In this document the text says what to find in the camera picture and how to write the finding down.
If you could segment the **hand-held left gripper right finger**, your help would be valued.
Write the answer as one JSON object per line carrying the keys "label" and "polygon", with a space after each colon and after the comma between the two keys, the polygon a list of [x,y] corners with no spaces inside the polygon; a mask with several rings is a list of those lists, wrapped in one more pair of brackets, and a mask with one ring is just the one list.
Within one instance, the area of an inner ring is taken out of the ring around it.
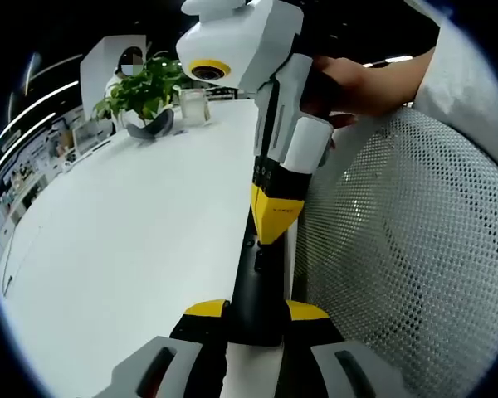
{"label": "hand-held left gripper right finger", "polygon": [[401,372],[370,347],[344,340],[329,314],[287,300],[286,385],[295,397],[404,397]]}

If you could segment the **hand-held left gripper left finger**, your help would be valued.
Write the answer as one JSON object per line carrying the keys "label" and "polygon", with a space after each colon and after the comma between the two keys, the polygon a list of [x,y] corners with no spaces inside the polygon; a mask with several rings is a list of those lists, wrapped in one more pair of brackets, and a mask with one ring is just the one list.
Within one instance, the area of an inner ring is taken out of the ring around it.
{"label": "hand-held left gripper left finger", "polygon": [[215,299],[188,308],[167,337],[116,365],[98,397],[219,397],[227,374],[227,308]]}

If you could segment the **person's right hand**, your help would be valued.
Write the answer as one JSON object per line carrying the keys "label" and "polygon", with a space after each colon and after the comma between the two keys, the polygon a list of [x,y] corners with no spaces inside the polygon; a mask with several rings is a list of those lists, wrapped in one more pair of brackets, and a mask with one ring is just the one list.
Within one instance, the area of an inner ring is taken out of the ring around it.
{"label": "person's right hand", "polygon": [[341,129],[359,116],[380,117],[414,100],[434,53],[381,68],[366,68],[348,58],[319,56],[316,75],[306,84],[301,109]]}

